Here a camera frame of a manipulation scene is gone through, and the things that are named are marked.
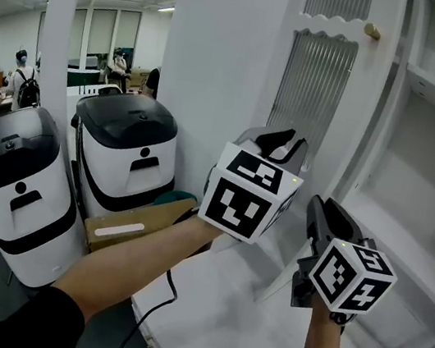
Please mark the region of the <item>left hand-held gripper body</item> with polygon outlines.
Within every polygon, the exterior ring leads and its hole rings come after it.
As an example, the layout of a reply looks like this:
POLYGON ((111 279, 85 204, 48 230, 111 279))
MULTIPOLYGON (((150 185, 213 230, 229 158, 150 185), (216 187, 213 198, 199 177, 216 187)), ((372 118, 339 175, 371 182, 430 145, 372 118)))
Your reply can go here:
POLYGON ((286 211, 303 183, 296 174, 229 143, 210 172, 198 215, 253 244, 286 211))

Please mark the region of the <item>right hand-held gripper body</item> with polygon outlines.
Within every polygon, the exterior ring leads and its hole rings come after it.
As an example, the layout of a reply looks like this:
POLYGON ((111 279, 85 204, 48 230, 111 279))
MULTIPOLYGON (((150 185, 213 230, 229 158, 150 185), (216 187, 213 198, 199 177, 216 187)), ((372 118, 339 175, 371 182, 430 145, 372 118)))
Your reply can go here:
POLYGON ((367 314, 396 284, 387 256, 374 248, 333 238, 321 252, 299 259, 292 278, 291 304, 310 308, 321 297, 331 321, 348 324, 367 314))

